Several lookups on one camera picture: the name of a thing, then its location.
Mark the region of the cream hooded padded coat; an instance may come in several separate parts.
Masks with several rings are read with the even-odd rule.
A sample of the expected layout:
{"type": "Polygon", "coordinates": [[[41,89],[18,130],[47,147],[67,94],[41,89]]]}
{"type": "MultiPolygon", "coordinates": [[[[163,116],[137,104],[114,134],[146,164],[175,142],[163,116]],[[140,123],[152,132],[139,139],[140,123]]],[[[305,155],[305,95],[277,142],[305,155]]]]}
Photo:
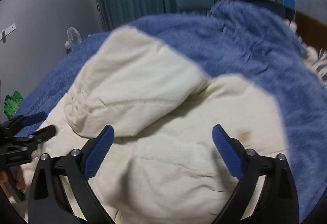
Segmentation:
{"type": "Polygon", "coordinates": [[[86,62],[49,124],[57,135],[23,166],[27,183],[42,153],[64,156],[111,125],[114,143],[89,183],[117,223],[211,223],[237,184],[213,143],[217,124],[260,155],[288,148],[272,95],[240,74],[212,78],[131,26],[86,62]]]}

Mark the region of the green printed bag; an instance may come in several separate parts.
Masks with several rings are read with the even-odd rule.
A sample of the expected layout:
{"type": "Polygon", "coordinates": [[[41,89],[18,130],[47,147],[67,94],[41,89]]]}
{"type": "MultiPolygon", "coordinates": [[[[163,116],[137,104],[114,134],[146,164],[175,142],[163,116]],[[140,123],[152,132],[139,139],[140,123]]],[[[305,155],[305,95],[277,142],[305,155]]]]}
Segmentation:
{"type": "Polygon", "coordinates": [[[12,119],[14,117],[22,101],[23,97],[17,90],[15,90],[13,95],[6,95],[3,105],[3,112],[8,119],[12,119]]]}

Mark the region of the white desk fan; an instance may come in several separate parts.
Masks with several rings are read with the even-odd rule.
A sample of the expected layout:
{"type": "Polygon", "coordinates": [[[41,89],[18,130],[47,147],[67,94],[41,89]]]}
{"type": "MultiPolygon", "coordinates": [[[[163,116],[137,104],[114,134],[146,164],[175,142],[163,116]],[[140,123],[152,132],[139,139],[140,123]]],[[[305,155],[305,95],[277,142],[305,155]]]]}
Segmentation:
{"type": "Polygon", "coordinates": [[[66,52],[69,53],[73,48],[77,47],[82,42],[82,37],[78,30],[74,27],[69,27],[66,31],[67,40],[64,44],[66,52]]]}

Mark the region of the zebra striped pillow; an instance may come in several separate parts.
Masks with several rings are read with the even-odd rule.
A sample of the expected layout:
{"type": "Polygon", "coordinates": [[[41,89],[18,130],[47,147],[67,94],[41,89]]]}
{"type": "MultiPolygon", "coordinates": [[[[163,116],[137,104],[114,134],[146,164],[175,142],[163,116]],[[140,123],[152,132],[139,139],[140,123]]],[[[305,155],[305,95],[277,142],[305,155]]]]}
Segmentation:
{"type": "Polygon", "coordinates": [[[309,62],[309,69],[316,74],[318,80],[326,87],[326,50],[321,49],[318,52],[314,47],[307,46],[307,61],[309,62]]]}

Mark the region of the blue fluffy bed blanket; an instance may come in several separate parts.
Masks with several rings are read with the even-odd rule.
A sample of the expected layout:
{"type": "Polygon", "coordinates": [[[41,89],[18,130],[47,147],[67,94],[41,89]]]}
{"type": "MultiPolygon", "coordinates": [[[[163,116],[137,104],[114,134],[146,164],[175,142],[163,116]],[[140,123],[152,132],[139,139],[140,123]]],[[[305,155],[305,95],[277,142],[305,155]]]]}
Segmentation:
{"type": "Polygon", "coordinates": [[[274,95],[290,144],[301,223],[326,213],[326,89],[302,62],[296,33],[273,12],[225,0],[210,17],[145,16],[131,26],[163,40],[216,77],[239,73],[274,95]]]}

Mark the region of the brown wooden headboard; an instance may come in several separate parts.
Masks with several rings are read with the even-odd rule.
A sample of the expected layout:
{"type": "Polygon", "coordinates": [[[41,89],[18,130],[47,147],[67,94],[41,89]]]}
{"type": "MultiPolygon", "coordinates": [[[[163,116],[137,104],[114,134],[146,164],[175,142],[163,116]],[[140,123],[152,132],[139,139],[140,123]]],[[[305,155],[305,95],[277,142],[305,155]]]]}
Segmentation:
{"type": "Polygon", "coordinates": [[[295,23],[297,24],[297,34],[303,41],[314,47],[318,52],[326,50],[327,26],[320,21],[313,19],[299,11],[295,12],[295,23]]]}

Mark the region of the white wall bracket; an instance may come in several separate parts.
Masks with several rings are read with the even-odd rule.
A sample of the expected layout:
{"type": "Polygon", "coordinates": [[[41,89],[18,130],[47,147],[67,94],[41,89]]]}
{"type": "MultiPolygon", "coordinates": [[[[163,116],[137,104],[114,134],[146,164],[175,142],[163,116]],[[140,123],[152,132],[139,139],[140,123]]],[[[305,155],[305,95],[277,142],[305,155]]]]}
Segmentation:
{"type": "Polygon", "coordinates": [[[16,24],[13,23],[6,29],[1,30],[1,38],[0,41],[3,41],[4,43],[6,42],[7,36],[10,35],[13,31],[16,30],[16,24]]]}

